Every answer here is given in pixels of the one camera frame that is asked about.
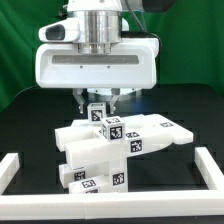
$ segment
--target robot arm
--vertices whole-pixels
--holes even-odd
[[[132,6],[146,6],[144,0],[134,1],[130,2]],[[116,93],[111,99],[113,113],[122,89],[152,88],[156,84],[159,41],[121,37],[123,4],[123,0],[69,0],[67,19],[39,31],[40,40],[46,44],[36,55],[37,83],[43,88],[74,89],[80,112],[82,89],[111,89]],[[127,22],[122,23],[128,30]]]

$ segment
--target green backdrop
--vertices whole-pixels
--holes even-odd
[[[36,85],[38,30],[58,21],[58,10],[66,3],[0,1],[0,111],[18,92]],[[223,0],[177,0],[166,13],[144,15],[147,30],[163,42],[157,60],[159,83],[205,83],[224,95],[223,15]],[[129,14],[124,17],[137,30]]]

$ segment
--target white foam block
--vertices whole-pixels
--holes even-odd
[[[101,163],[98,165],[83,167],[75,170],[71,169],[68,164],[59,166],[59,177],[64,188],[68,188],[68,184],[74,181],[108,174],[108,163]]]
[[[85,200],[85,219],[120,218],[120,193],[88,194]]]
[[[55,130],[56,145],[62,152],[65,151],[65,144],[73,141],[96,138],[96,127],[67,127]]]
[[[127,159],[109,162],[109,192],[128,192]]]
[[[172,135],[173,143],[175,144],[182,145],[193,141],[194,135],[192,132],[159,114],[147,115],[146,126],[147,124],[167,131],[167,133]]]
[[[195,163],[210,190],[224,190],[224,176],[205,147],[195,150]]]
[[[142,139],[144,151],[139,152],[139,154],[160,150],[173,142],[173,138],[169,133],[156,128],[144,129]],[[130,142],[128,140],[110,143],[104,138],[87,139],[68,143],[65,145],[65,149],[67,163],[73,169],[135,155],[130,153]]]
[[[0,163],[0,195],[19,169],[19,156],[17,153],[7,154]]]
[[[79,195],[2,196],[1,220],[85,219],[85,199]]]
[[[109,177],[98,176],[72,182],[68,185],[70,194],[89,194],[109,192]]]
[[[142,120],[145,116],[134,115],[124,117],[123,119],[127,122],[128,128],[141,127],[144,121]],[[65,144],[74,141],[80,141],[90,138],[98,137],[95,134],[96,130],[100,128],[101,124],[89,123],[89,120],[74,120],[71,127],[58,128],[55,130],[56,145],[60,151],[65,151]]]

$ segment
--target white border bar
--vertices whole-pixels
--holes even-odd
[[[207,172],[202,173],[203,176],[216,175],[219,169],[206,148],[196,148],[195,159],[200,170]],[[223,179],[220,170],[218,175]],[[212,183],[222,189],[221,182],[216,178],[212,179]],[[223,190],[0,197],[0,220],[202,215],[224,215]]]
[[[17,153],[7,154],[0,163],[0,195],[19,169],[19,156]]]
[[[210,190],[224,190],[224,176],[205,147],[195,149],[195,163]]]

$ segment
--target black table surface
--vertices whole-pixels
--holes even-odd
[[[117,102],[118,116],[160,114],[194,133],[194,142],[128,159],[129,191],[207,189],[194,164],[195,147],[205,146],[224,170],[224,98],[202,84],[160,85],[143,95]],[[65,153],[54,130],[87,119],[68,89],[31,89],[0,113],[0,160],[18,152],[21,168],[3,195],[67,194],[58,165]],[[4,223],[224,223],[224,216],[103,220],[8,221]]]

